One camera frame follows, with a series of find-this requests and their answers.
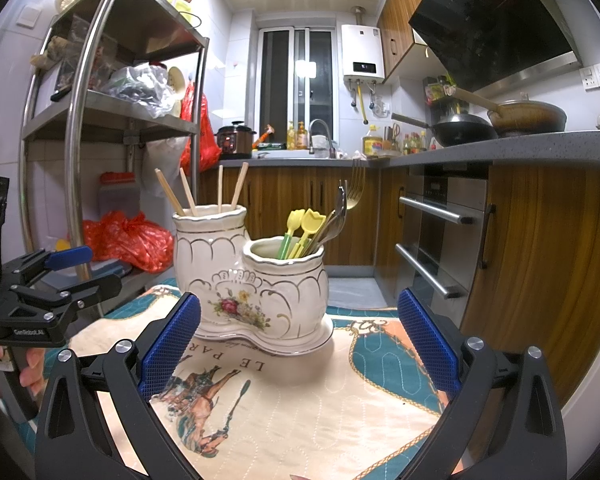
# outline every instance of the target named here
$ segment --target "faucet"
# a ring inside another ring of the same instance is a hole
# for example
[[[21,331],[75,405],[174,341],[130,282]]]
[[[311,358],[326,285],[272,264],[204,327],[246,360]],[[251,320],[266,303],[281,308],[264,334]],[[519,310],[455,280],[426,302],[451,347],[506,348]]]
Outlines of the faucet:
[[[309,137],[309,155],[313,155],[315,153],[314,150],[314,136],[312,136],[311,129],[314,127],[315,123],[320,123],[324,126],[324,129],[327,130],[327,140],[329,141],[329,158],[336,158],[336,150],[333,147],[333,139],[331,139],[331,132],[329,131],[329,125],[325,123],[322,119],[314,119],[309,124],[309,129],[307,130],[307,137]]]

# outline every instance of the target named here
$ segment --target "wok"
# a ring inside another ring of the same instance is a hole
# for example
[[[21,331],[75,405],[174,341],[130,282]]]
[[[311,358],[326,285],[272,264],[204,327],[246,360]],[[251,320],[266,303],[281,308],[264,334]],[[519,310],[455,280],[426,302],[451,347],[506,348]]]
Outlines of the wok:
[[[391,114],[391,118],[401,123],[428,128],[433,133],[437,142],[444,147],[478,142],[479,140],[495,139],[497,136],[496,131],[488,121],[471,114],[456,114],[450,117],[443,117],[433,126],[400,114]]]
[[[456,87],[449,87],[446,93],[486,108],[489,120],[499,137],[563,132],[567,123],[564,110],[542,101],[526,99],[497,104]]]

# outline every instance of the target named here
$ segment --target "ceramic utensil holder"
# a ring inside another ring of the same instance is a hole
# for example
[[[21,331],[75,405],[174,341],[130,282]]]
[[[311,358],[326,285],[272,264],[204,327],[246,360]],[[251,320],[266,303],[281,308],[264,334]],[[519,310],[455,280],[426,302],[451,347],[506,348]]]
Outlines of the ceramic utensil holder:
[[[196,206],[197,216],[173,215],[176,224],[173,264],[176,282],[181,292],[192,292],[200,300],[202,308],[201,327],[222,321],[210,302],[224,298],[228,291],[240,290],[244,279],[242,270],[242,247],[249,233],[244,226],[247,210],[238,206],[231,210],[230,204]]]
[[[233,215],[174,215],[178,286],[197,295],[202,308],[196,336],[246,338],[280,355],[319,348],[333,331],[326,315],[323,248],[304,258],[278,260],[282,237],[249,241],[245,213],[242,208]]]

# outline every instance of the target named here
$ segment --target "flower painting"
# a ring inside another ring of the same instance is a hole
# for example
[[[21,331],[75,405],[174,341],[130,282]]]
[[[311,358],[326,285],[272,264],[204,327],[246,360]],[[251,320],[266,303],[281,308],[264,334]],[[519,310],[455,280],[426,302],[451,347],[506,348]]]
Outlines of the flower painting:
[[[219,292],[216,292],[218,300],[208,301],[213,306],[214,312],[218,314],[218,316],[228,316],[232,319],[257,327],[260,330],[264,330],[266,327],[271,326],[269,324],[271,319],[264,315],[260,306],[249,303],[250,294],[246,290],[240,290],[237,297],[234,296],[233,291],[230,289],[227,290],[227,293],[228,297],[223,298]]]

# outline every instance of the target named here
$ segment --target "window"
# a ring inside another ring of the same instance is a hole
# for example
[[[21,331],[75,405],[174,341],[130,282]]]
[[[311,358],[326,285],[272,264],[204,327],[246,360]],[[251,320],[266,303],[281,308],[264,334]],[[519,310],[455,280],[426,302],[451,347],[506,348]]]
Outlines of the window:
[[[337,81],[334,30],[318,28],[264,28],[258,42],[256,75],[256,131],[267,124],[276,133],[270,142],[286,142],[289,121],[308,128],[314,119],[329,125],[337,139]],[[326,135],[316,124],[314,134]]]

